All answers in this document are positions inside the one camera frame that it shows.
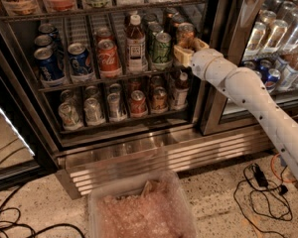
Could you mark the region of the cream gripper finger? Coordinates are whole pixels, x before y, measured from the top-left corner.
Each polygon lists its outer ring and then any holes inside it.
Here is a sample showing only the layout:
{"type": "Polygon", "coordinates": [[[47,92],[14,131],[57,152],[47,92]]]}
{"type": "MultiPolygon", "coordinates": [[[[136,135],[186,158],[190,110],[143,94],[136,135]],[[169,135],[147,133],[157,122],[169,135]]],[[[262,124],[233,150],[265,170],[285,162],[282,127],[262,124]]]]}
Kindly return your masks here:
{"type": "Polygon", "coordinates": [[[175,45],[174,56],[178,60],[178,62],[182,64],[183,56],[184,56],[184,48],[182,48],[181,46],[175,45]]]}
{"type": "Polygon", "coordinates": [[[204,41],[202,41],[199,38],[194,38],[193,48],[194,48],[195,51],[200,51],[200,50],[203,50],[203,49],[208,49],[209,45],[206,44],[204,41]]]}

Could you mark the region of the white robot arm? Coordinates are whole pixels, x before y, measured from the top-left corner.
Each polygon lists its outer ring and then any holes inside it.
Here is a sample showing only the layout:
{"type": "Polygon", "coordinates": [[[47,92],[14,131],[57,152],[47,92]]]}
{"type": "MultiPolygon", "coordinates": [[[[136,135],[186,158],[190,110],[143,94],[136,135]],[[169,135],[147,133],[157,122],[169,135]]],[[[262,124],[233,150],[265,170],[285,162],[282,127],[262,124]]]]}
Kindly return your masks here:
{"type": "Polygon", "coordinates": [[[191,49],[175,45],[174,56],[182,66],[190,67],[193,75],[254,116],[298,181],[298,123],[275,103],[259,76],[198,38],[191,49]]]}

